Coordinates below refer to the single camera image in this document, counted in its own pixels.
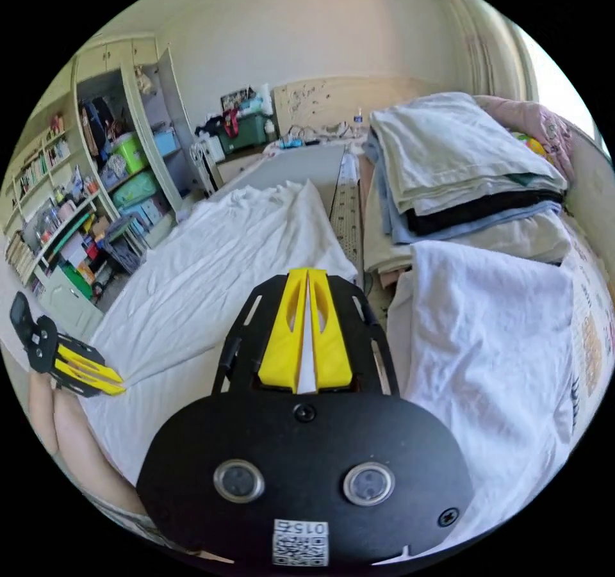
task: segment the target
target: wooden headboard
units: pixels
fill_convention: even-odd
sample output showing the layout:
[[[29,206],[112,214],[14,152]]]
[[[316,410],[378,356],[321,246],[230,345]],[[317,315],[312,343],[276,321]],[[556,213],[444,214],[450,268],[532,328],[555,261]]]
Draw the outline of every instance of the wooden headboard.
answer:
[[[443,90],[412,77],[321,77],[276,86],[273,96],[280,134],[285,135],[295,124],[314,129],[344,120],[350,124],[358,108],[367,122],[373,110]]]

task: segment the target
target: green plastic crate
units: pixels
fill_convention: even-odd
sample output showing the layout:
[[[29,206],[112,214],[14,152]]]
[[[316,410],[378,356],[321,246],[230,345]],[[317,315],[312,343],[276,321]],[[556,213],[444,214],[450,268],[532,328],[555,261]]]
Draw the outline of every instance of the green plastic crate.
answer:
[[[87,299],[91,299],[92,287],[90,287],[85,278],[72,265],[69,263],[64,264],[62,266],[62,271],[66,274],[68,280],[75,285],[76,289],[79,289]]]
[[[226,135],[224,127],[220,125],[218,128],[218,139],[224,154],[232,154],[248,146],[259,146],[267,143],[267,134],[265,133],[266,121],[267,119],[262,114],[250,114],[239,119],[237,121],[239,124],[239,134],[233,138]]]

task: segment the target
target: white towel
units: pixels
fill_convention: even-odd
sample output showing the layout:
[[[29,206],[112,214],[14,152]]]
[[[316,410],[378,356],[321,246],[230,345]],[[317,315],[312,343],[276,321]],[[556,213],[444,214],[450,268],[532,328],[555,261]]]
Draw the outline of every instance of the white towel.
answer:
[[[568,458],[573,280],[447,242],[416,244],[413,258],[388,315],[400,393],[452,431],[475,487],[433,553],[512,517]]]
[[[506,177],[513,174],[535,174],[544,180],[542,188],[565,191],[568,186],[555,167],[462,92],[437,93],[373,111],[370,125],[380,141],[400,212],[422,199],[430,200],[429,207],[419,207],[419,212],[448,207],[444,200],[451,189],[457,192],[456,205],[481,197],[480,184],[493,192],[518,190]]]
[[[561,261],[571,246],[566,228],[551,211],[488,227],[449,241],[545,263]],[[413,263],[413,246],[394,245],[391,236],[382,231],[380,199],[375,186],[370,187],[367,196],[363,251],[366,272],[393,272]]]

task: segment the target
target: white bed sheet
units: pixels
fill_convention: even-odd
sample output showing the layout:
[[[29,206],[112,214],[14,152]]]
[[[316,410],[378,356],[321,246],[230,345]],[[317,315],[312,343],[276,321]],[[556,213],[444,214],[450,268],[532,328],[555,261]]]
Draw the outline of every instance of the white bed sheet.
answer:
[[[129,482],[160,426],[210,393],[221,342],[252,289],[301,266],[357,275],[311,182],[202,202],[148,255],[92,339],[127,391],[81,400]]]

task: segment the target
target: curtain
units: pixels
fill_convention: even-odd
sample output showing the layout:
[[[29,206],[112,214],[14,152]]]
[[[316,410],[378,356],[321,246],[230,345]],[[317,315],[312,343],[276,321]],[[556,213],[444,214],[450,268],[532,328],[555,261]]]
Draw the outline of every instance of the curtain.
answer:
[[[445,0],[470,67],[468,90],[527,100],[523,57],[509,23],[482,0]]]

